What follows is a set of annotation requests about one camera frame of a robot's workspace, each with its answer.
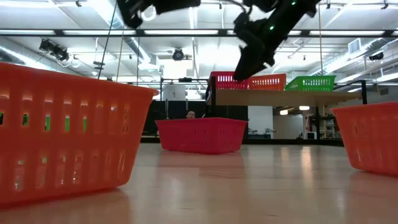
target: plastic basket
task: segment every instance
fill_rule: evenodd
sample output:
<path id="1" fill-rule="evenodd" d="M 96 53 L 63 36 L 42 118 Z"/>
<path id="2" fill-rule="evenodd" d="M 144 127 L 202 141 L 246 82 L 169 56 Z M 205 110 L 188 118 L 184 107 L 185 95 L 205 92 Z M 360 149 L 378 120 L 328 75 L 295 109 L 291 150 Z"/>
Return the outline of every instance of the plastic basket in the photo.
<path id="1" fill-rule="evenodd" d="M 351 165 L 398 175 L 398 102 L 334 108 Z"/>
<path id="2" fill-rule="evenodd" d="M 155 90 L 0 63 L 0 204 L 125 184 Z"/>
<path id="3" fill-rule="evenodd" d="M 209 85 L 211 85 L 211 78 L 216 77 L 217 90 L 247 90 L 249 80 L 236 81 L 234 80 L 235 72 L 212 72 L 210 74 Z"/>
<path id="4" fill-rule="evenodd" d="M 240 150 L 246 123 L 226 118 L 156 121 L 163 149 L 201 154 Z"/>
<path id="5" fill-rule="evenodd" d="M 286 85 L 286 74 L 261 75 L 249 78 L 250 90 L 280 90 Z"/>
<path id="6" fill-rule="evenodd" d="M 335 78 L 335 75 L 296 77 L 286 85 L 285 90 L 333 91 Z"/>

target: person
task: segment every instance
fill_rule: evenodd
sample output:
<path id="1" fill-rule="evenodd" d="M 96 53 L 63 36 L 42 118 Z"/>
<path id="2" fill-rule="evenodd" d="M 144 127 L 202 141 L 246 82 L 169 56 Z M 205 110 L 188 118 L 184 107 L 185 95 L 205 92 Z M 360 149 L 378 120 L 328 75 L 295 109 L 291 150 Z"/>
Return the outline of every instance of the person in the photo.
<path id="1" fill-rule="evenodd" d="M 195 118 L 195 112 L 189 111 L 187 113 L 187 119 L 194 119 Z"/>

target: wooden table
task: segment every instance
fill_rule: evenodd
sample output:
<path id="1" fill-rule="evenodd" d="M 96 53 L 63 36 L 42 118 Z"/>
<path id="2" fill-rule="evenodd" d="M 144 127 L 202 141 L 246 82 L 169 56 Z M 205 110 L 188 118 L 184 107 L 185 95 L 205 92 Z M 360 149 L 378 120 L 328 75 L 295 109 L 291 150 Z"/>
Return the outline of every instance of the wooden table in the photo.
<path id="1" fill-rule="evenodd" d="M 216 104 L 224 106 L 323 106 L 361 99 L 361 93 L 342 91 L 216 90 Z M 211 105 L 211 96 L 207 101 Z"/>

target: ceiling duct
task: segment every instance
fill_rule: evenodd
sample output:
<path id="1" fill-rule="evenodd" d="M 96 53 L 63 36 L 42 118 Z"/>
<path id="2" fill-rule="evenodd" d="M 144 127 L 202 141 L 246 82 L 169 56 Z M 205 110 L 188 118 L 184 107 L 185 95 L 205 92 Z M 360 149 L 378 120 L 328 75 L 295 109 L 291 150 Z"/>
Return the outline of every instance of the ceiling duct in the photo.
<path id="1" fill-rule="evenodd" d="M 112 22 L 112 15 L 114 5 L 116 4 L 115 0 L 102 0 L 101 2 L 97 2 L 93 5 L 94 9 L 97 13 L 111 26 L 112 29 L 124 29 L 124 22 L 120 15 L 119 9 L 116 10 L 114 15 L 114 19 Z M 149 55 L 139 46 L 138 42 L 133 37 L 123 37 L 123 41 L 127 46 L 139 57 L 139 61 L 141 63 L 153 63 L 156 60 L 155 55 Z"/>
<path id="2" fill-rule="evenodd" d="M 308 75 L 326 75 L 334 72 L 344 66 L 355 61 L 355 59 L 371 56 L 384 50 L 389 44 L 395 42 L 394 38 L 360 38 L 348 44 L 348 50 L 343 53 L 326 60 L 321 66 L 315 67 L 308 72 Z"/>

